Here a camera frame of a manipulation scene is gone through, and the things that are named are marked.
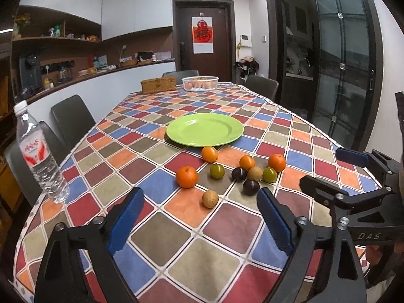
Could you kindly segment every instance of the orange fruit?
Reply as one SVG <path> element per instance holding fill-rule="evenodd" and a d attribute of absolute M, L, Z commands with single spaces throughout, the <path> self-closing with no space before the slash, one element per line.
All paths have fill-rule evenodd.
<path fill-rule="evenodd" d="M 268 167 L 272 167 L 277 173 L 286 167 L 286 158 L 281 154 L 274 154 L 268 159 Z"/>
<path fill-rule="evenodd" d="M 192 166 L 183 166 L 175 174 L 175 180 L 182 188 L 192 188 L 198 182 L 198 173 Z"/>
<path fill-rule="evenodd" d="M 217 161 L 219 154 L 217 150 L 213 147 L 204 147 L 201 151 L 203 160 L 213 163 Z"/>
<path fill-rule="evenodd" d="M 244 155 L 240 158 L 240 166 L 248 171 L 250 168 L 255 166 L 255 160 L 249 155 Z"/>

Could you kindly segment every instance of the plate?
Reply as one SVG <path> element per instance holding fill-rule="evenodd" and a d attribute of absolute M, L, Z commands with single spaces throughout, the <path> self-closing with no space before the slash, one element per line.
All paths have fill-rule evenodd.
<path fill-rule="evenodd" d="M 241 137 L 244 128 L 239 120 L 213 113 L 186 115 L 172 121 L 167 136 L 184 146 L 220 146 Z"/>

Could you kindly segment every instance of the checkered tablecloth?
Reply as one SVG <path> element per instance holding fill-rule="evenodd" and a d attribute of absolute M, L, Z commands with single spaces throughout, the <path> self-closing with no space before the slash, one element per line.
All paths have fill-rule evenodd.
<path fill-rule="evenodd" d="M 181 146 L 165 136 L 169 122 L 190 113 L 231 115 L 244 125 L 241 138 L 219 149 L 218 163 L 226 170 L 221 180 L 209 176 L 210 165 L 201 159 L 200 148 Z M 287 257 L 276 248 L 256 198 L 242 195 L 241 184 L 233 182 L 230 173 L 245 154 L 262 168 L 271 154 L 284 154 L 288 166 L 276 183 L 261 185 L 296 216 L 330 226 L 328 209 L 300 191 L 301 177 L 321 178 L 350 195 L 378 187 L 366 170 L 338 162 L 336 148 L 336 142 L 308 122 L 242 86 L 227 84 L 204 93 L 178 89 L 130 94 L 66 158 L 66 201 L 54 204 L 43 194 L 38 199 L 17 244 L 14 286 L 33 302 L 55 224 L 86 224 L 108 213 L 136 185 L 145 192 L 145 206 L 114 259 L 141 303 L 261 303 Z M 181 166 L 198 170 L 194 188 L 181 189 L 175 182 Z M 207 189 L 220 197 L 212 210 L 201 204 Z M 364 249 L 357 251 L 367 268 Z M 105 302 L 87 252 L 80 254 L 94 297 Z M 312 257 L 302 295 L 310 288 L 320 256 L 316 251 Z"/>

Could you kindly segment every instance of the white bottle cap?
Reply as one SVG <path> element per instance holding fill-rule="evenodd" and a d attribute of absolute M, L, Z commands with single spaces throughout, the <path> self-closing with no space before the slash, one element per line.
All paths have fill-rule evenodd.
<path fill-rule="evenodd" d="M 15 115 L 22 114 L 27 109 L 28 109 L 27 100 L 23 100 L 14 106 L 14 114 Z"/>

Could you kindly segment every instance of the white plastic basket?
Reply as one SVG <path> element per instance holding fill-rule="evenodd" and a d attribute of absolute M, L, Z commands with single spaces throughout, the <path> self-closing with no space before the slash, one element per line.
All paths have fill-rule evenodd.
<path fill-rule="evenodd" d="M 185 91 L 209 91 L 217 89 L 219 78 L 216 76 L 192 76 L 183 78 L 182 83 Z"/>

